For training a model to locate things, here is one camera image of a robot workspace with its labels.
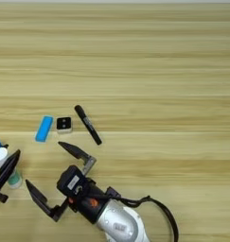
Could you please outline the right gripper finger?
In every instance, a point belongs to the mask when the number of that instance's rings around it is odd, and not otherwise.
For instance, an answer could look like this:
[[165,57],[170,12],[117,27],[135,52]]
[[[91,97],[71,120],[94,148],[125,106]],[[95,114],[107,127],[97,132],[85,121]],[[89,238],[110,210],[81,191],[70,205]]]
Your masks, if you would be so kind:
[[85,151],[83,151],[77,146],[74,146],[65,142],[59,142],[59,145],[62,148],[64,148],[69,154],[74,156],[76,159],[83,160],[83,164],[84,164],[84,167],[82,169],[83,175],[87,175],[97,161],[95,157],[87,154]]
[[34,184],[32,184],[29,180],[26,180],[26,185],[32,200],[42,209],[46,215],[51,217],[54,221],[58,221],[68,207],[68,199],[65,199],[61,205],[50,207],[47,204],[47,198],[45,195],[40,192]]

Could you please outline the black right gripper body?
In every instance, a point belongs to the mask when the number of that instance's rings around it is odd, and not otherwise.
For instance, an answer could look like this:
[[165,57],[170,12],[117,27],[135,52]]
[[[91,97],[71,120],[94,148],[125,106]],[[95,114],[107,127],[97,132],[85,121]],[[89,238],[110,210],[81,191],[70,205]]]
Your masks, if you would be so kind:
[[108,187],[103,192],[94,181],[89,181],[84,190],[73,198],[69,198],[69,207],[76,213],[82,214],[89,222],[95,224],[106,207],[111,197],[115,196],[115,190]]

